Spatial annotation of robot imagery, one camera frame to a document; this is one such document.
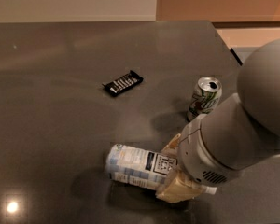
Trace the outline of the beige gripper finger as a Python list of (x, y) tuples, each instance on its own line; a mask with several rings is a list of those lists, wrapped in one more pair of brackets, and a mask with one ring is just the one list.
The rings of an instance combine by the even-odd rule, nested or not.
[(161, 154), (176, 158), (181, 134), (178, 133), (170, 142), (162, 149)]
[(188, 177), (179, 169), (172, 169), (156, 190), (156, 197), (168, 203), (190, 200), (205, 192), (205, 188)]

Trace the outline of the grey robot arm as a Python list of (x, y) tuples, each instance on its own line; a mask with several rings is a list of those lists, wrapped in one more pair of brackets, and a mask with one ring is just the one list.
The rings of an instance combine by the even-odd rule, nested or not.
[(185, 126), (161, 151), (177, 159), (156, 197), (179, 203), (241, 177), (280, 154), (280, 39), (240, 68), (237, 92)]

